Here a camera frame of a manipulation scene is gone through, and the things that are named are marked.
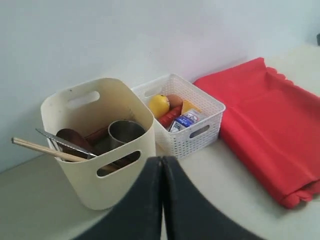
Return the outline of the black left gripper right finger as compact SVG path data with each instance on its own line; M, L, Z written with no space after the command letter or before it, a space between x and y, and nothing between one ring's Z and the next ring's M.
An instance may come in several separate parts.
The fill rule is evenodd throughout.
M169 240L258 240L213 206L189 179L178 160L164 156L162 203Z

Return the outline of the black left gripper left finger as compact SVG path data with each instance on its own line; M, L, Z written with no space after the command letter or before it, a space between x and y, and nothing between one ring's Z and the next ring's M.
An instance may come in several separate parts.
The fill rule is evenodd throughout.
M162 231L162 162L150 157L125 196L77 240L159 240Z

